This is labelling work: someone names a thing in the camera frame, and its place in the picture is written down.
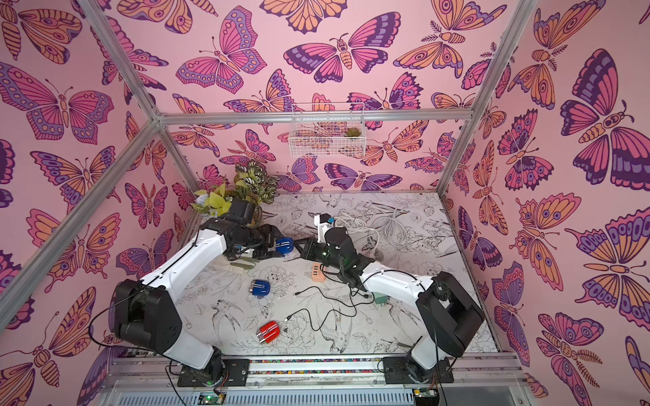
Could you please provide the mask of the orange power strip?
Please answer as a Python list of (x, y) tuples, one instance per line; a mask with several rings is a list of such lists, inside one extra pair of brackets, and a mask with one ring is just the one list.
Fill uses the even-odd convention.
[(311, 267), (311, 279), (313, 282), (322, 284), (327, 281), (326, 275), (324, 274), (324, 270), (326, 267), (323, 264), (314, 262)]

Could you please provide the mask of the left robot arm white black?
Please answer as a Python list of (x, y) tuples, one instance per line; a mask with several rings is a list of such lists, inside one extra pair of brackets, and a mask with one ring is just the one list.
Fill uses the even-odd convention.
[(225, 379), (223, 353), (201, 341), (185, 326), (176, 303), (195, 277), (213, 260), (242, 255), (264, 261), (279, 256), (283, 235), (274, 225), (252, 225), (257, 205), (235, 199), (219, 217), (208, 218), (178, 253), (139, 280), (125, 280), (113, 294), (111, 331), (118, 339), (182, 365), (197, 383)]

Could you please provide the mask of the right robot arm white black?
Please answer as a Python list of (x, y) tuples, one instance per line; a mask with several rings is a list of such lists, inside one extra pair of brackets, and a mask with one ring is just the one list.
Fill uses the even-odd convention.
[(414, 382), (443, 382), (485, 321), (479, 304), (448, 272), (423, 277), (387, 267), (359, 253), (348, 230), (336, 227), (328, 214), (316, 215), (314, 223), (316, 238), (294, 242), (301, 258), (333, 267), (337, 279), (351, 289), (385, 295), (417, 310), (426, 333), (407, 353), (404, 369)]

